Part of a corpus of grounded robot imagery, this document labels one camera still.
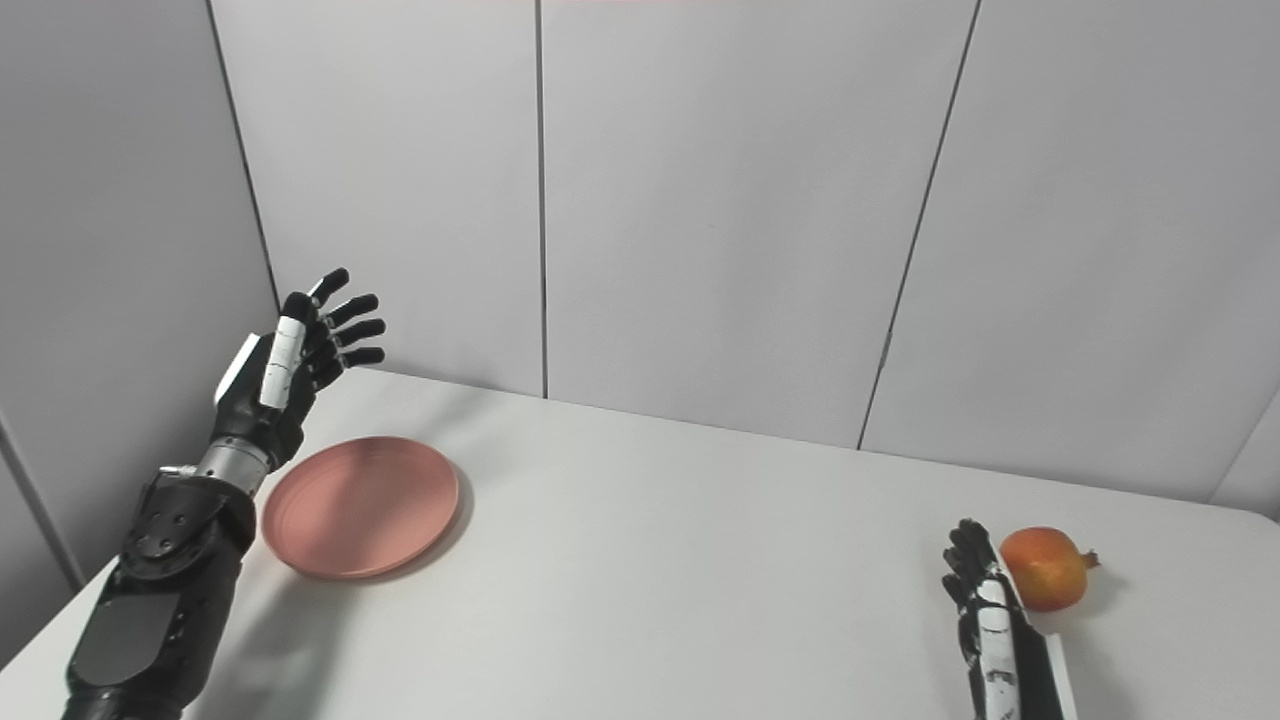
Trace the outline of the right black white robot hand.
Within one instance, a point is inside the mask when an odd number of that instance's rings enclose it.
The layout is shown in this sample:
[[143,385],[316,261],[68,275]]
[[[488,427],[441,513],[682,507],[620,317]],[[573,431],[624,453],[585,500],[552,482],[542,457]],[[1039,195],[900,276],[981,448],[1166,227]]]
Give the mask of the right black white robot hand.
[[941,582],[957,611],[974,717],[1078,719],[1062,641],[1033,628],[988,530],[964,518],[948,539]]

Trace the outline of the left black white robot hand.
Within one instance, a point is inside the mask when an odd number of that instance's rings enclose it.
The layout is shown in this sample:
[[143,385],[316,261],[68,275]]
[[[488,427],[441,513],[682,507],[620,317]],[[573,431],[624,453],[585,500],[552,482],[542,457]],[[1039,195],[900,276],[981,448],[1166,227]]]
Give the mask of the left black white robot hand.
[[246,340],[215,393],[212,445],[244,451],[275,471],[300,450],[319,392],[349,369],[385,360],[374,345],[387,332],[374,314],[375,293],[325,307],[348,283],[349,272],[339,266],[311,290],[289,293],[274,329]]

